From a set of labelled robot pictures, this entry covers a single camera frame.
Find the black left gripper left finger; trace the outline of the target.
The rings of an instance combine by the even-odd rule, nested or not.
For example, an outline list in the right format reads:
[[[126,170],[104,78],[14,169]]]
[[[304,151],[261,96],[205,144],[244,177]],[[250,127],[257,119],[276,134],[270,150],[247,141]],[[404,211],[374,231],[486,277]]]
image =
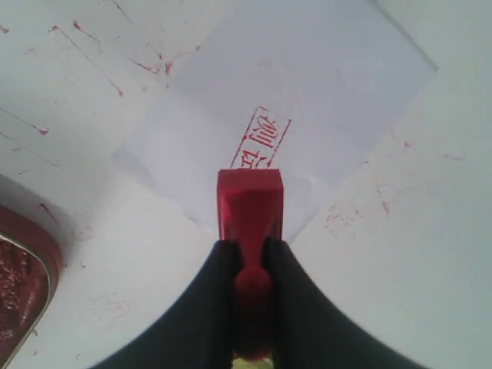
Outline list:
[[[96,368],[231,368],[233,284],[238,246],[217,241],[175,303],[131,343]]]

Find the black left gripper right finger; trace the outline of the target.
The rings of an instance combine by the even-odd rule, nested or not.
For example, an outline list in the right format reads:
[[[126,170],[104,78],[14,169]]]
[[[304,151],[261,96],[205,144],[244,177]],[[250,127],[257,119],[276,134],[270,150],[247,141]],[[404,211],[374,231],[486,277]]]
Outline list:
[[[397,353],[360,329],[318,289],[287,243],[269,238],[278,368],[399,368]]]

